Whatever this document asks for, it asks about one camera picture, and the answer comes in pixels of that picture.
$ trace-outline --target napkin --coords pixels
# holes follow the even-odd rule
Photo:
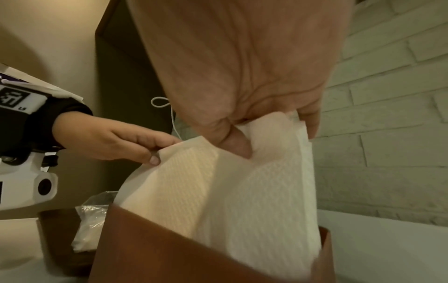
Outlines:
[[[306,126],[276,112],[240,129],[251,159],[193,138],[133,172],[115,203],[270,276],[307,279],[321,243]]]

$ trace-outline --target fingernail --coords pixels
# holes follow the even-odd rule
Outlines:
[[[160,164],[160,159],[158,159],[156,156],[151,156],[151,159],[149,160],[149,163],[151,165],[157,166]]]

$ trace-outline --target paper towel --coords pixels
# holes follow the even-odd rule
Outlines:
[[[241,130],[250,160],[197,137],[160,150],[115,203],[268,275],[306,279],[320,250],[306,126],[272,113]]]

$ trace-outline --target hand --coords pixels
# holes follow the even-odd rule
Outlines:
[[[160,160],[151,151],[180,142],[167,133],[81,112],[59,115],[52,131],[63,147],[84,156],[101,160],[129,159],[154,166]]]
[[[351,0],[129,0],[177,114],[212,144],[250,157],[234,126],[297,110],[316,135]]]

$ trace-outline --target brick wall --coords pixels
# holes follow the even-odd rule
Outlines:
[[[318,206],[448,226],[448,0],[358,6],[313,142]]]

